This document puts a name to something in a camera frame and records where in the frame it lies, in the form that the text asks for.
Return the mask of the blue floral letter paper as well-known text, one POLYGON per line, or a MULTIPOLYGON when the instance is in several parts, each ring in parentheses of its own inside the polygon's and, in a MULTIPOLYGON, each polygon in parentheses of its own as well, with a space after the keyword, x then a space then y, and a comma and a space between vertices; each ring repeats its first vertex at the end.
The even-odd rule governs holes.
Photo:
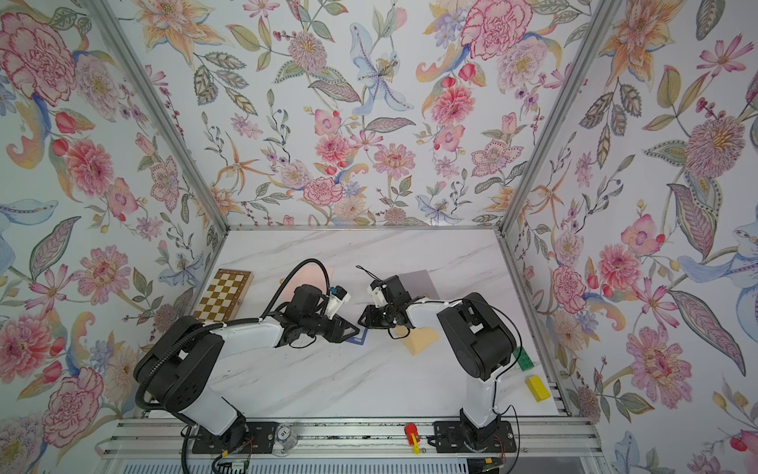
POLYGON ((350 337, 347 340, 347 343, 357 345, 357 346, 363 346, 365 344, 367 334, 368 334, 367 329, 360 329, 356 335, 354 335, 353 337, 350 337))

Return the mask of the yellow envelope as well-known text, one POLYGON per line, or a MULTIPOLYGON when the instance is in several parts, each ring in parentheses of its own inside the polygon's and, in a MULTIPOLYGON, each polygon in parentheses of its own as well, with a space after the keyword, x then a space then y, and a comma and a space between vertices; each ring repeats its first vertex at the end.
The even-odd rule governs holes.
POLYGON ((410 330, 401 342, 411 355, 417 356, 438 341, 439 338, 440 335, 436 329, 418 328, 410 330))

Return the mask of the grey envelope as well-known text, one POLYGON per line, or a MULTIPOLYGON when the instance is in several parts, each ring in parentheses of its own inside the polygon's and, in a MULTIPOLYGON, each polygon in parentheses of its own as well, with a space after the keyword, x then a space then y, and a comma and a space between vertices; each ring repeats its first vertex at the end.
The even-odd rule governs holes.
POLYGON ((411 298, 429 298, 438 300, 439 295, 437 289, 428 271, 399 274, 399 279, 411 298))

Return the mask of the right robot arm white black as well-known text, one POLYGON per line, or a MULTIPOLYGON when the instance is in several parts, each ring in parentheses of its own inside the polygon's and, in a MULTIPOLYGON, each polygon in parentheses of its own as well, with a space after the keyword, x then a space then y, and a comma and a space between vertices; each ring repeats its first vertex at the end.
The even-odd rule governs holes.
POLYGON ((499 427, 497 372, 508 371, 521 346, 509 318, 485 298, 471 292, 454 300, 412 297, 398 276, 373 280, 368 287, 373 304, 366 306, 359 324, 366 329, 410 331, 438 328, 446 337, 469 379, 461 409, 461 428, 478 438, 499 427))

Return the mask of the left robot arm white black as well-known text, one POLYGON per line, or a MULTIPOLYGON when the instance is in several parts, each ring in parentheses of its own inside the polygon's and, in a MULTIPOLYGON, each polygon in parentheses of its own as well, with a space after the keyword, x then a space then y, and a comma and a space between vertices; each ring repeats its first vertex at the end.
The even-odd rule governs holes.
POLYGON ((166 411, 227 444, 240 442, 248 432, 246 418, 208 386, 215 367, 249 351, 293 347, 303 335, 332 344, 351 339, 358 328, 338 315, 350 298, 341 286, 321 292, 302 284, 290 302, 266 319, 203 324, 195 317, 182 317, 136 365, 135 404, 144 411, 166 411))

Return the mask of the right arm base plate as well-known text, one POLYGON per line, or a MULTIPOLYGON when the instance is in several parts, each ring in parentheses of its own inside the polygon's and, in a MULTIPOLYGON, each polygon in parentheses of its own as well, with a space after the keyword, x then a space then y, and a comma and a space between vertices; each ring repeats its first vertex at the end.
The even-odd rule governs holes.
POLYGON ((517 436, 511 424, 495 420, 479 429, 462 421, 436 421, 428 443, 438 453, 515 453, 517 436))

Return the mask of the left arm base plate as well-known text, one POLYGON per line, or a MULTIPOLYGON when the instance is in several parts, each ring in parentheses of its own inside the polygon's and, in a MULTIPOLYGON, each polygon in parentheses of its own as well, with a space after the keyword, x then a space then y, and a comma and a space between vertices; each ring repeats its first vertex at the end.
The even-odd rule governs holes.
POLYGON ((236 448, 242 448, 243 453, 272 454, 277 427, 277 422, 246 422, 244 427, 236 424, 219 436, 211 434, 205 428, 199 428, 191 453, 222 454, 224 451, 232 453, 236 448))

